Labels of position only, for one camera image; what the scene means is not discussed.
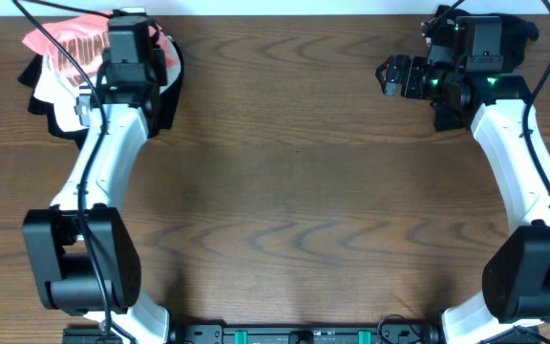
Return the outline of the pink t-shirt with brown print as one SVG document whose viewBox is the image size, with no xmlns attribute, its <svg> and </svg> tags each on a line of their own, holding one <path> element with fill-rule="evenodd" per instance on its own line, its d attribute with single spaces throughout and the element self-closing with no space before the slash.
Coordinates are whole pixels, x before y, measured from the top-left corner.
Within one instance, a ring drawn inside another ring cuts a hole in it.
<svg viewBox="0 0 550 344">
<path fill-rule="evenodd" d="M 69 53 L 82 70 L 94 79 L 102 64 L 102 52 L 110 47 L 108 19 L 102 16 L 84 14 L 78 17 L 44 24 L 44 29 Z M 149 36 L 158 34 L 157 44 L 164 51 L 168 76 L 180 73 L 180 58 L 172 41 L 153 25 L 148 25 Z M 70 83 L 73 87 L 84 83 L 82 76 L 62 52 L 40 30 L 35 29 L 23 38 L 22 43 L 42 58 L 39 80 Z"/>
</svg>

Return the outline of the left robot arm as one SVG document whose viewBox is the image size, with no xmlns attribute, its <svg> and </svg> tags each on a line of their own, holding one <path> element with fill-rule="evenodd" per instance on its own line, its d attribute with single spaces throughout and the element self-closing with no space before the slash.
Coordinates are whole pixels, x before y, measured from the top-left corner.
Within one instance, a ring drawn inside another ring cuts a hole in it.
<svg viewBox="0 0 550 344">
<path fill-rule="evenodd" d="M 72 174 L 48 208 L 27 212 L 22 232 L 42 305 L 97 324 L 64 342 L 170 343 L 170 313 L 142 289 L 119 212 L 137 155 L 159 129 L 164 54 L 143 13 L 116 12 L 107 34 L 96 81 L 75 105 L 88 133 Z"/>
</svg>

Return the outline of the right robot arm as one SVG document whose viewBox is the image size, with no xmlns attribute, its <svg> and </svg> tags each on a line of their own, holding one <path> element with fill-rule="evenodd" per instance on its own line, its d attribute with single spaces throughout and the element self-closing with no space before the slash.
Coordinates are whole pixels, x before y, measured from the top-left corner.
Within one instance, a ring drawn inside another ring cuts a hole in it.
<svg viewBox="0 0 550 344">
<path fill-rule="evenodd" d="M 514 71 L 504 15 L 439 14 L 422 26 L 427 56 L 394 54 L 375 72 L 387 96 L 428 100 L 446 128 L 466 127 L 490 163 L 509 236 L 480 292 L 441 316 L 448 343 L 496 341 L 550 322 L 550 155 L 534 94 Z"/>
</svg>

